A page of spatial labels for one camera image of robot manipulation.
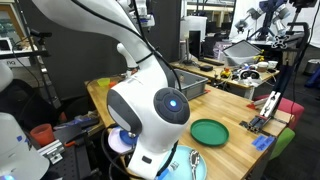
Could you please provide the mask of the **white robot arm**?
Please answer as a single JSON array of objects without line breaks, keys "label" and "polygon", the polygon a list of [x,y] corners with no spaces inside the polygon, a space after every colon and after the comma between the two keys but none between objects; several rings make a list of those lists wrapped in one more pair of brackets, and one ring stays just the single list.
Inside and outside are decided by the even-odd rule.
[{"label": "white robot arm", "polygon": [[32,0],[55,23],[110,36],[123,44],[139,70],[113,86],[107,109],[123,129],[138,136],[128,168],[144,179],[160,172],[164,158],[187,126],[190,108],[176,88],[174,73],[140,38],[117,0]]}]

